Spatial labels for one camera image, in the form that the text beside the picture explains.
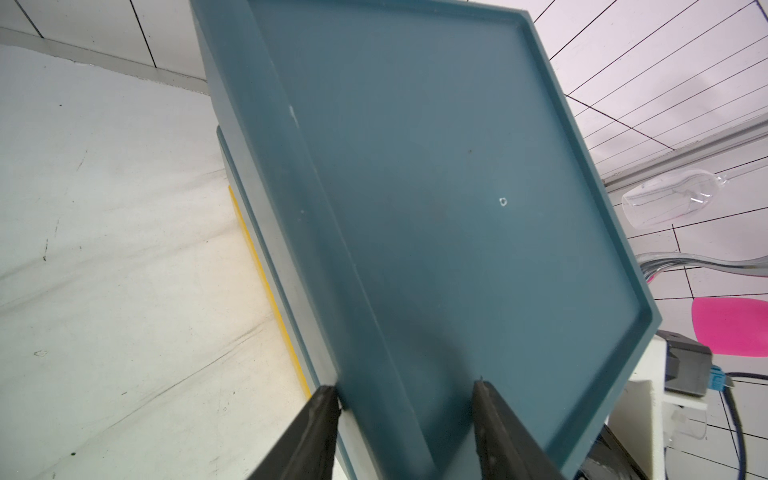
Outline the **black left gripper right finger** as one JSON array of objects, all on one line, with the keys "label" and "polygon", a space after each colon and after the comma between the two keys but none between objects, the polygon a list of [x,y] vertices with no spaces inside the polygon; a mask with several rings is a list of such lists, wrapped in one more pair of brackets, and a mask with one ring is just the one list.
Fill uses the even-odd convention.
[{"label": "black left gripper right finger", "polygon": [[472,419],[482,479],[564,478],[488,381],[473,384]]}]

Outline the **teal drawer cabinet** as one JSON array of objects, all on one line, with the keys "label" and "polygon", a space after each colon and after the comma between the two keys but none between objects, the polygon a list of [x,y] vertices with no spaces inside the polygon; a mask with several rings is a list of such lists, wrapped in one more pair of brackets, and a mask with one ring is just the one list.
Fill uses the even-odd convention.
[{"label": "teal drawer cabinet", "polygon": [[565,478],[660,314],[530,15],[195,1],[240,214],[351,479],[477,479],[490,382]]}]

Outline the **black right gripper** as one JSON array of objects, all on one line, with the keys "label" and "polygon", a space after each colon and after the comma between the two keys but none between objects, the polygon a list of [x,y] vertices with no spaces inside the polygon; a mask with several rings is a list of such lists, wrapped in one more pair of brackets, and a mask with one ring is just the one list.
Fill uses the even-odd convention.
[{"label": "black right gripper", "polygon": [[611,429],[604,425],[575,480],[616,480],[645,478],[645,473]]}]

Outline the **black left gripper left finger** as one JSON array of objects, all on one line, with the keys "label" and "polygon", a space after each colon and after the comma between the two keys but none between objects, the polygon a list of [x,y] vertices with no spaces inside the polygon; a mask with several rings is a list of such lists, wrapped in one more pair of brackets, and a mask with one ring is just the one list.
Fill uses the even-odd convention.
[{"label": "black left gripper left finger", "polygon": [[336,387],[320,386],[247,479],[331,479],[340,415]]}]

